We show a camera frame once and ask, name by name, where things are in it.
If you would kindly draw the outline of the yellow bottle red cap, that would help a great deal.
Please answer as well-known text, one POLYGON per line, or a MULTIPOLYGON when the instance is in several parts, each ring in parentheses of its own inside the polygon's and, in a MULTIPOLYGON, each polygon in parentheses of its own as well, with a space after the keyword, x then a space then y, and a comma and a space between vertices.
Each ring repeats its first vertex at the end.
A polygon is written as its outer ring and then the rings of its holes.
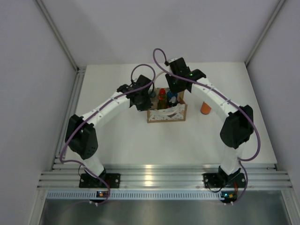
POLYGON ((162 110, 167 108, 167 95, 164 88, 161 88, 158 93, 157 109, 162 110))

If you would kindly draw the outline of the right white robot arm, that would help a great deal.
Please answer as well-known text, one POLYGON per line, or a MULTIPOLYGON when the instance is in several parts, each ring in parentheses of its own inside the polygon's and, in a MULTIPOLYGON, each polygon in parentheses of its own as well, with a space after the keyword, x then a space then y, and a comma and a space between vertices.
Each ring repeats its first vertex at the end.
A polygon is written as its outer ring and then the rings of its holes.
POLYGON ((224 156, 215 178, 208 183, 221 187, 231 185, 240 174, 242 149, 250 136, 257 132, 253 109, 232 102, 201 70, 190 70, 183 58, 167 60, 165 65, 170 69, 165 77, 171 92, 187 90, 201 98, 223 122, 220 138, 225 145, 224 156))

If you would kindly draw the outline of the clear bottle dark cap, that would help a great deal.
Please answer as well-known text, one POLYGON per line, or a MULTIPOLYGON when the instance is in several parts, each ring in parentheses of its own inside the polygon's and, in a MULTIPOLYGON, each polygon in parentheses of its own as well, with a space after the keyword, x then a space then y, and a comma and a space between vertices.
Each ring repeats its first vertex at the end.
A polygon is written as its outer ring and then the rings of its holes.
POLYGON ((151 103, 152 103, 152 107, 156 107, 156 105, 157 105, 157 94, 156 94, 156 92, 155 91, 151 92, 149 94, 149 96, 150 96, 150 100, 151 100, 151 103))

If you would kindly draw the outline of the burlap canvas tote bag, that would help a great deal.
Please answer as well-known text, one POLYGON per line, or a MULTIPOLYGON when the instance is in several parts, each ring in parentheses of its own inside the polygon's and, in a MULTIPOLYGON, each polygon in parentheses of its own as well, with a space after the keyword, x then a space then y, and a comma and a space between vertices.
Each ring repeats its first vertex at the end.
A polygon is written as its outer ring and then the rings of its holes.
MULTIPOLYGON (((155 91, 157 94, 157 102, 158 102, 158 93, 161 88, 156 88, 153 86, 149 93, 155 91)), ((175 107, 168 107, 168 99, 167 99, 167 108, 158 110, 158 105, 156 107, 151 107, 147 110, 147 123, 159 123, 159 122, 177 122, 177 121, 185 121, 187 116, 187 108, 188 105, 184 101, 184 91, 178 93, 178 104, 175 107)))

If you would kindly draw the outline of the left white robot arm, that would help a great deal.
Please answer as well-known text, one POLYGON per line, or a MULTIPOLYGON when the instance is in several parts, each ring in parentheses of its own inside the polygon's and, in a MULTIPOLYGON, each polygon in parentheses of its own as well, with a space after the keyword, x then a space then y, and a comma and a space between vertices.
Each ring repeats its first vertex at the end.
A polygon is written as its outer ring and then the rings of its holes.
POLYGON ((95 187, 101 187, 106 181, 106 170, 96 156, 99 141, 97 132, 110 120, 122 111, 135 106, 138 111, 146 111, 151 108, 151 100, 148 93, 153 84, 153 79, 139 75, 136 81, 130 85, 120 86, 113 95, 95 109, 81 116, 74 114, 70 117, 65 137, 65 146, 79 156, 76 162, 84 167, 90 176, 90 182, 95 187))

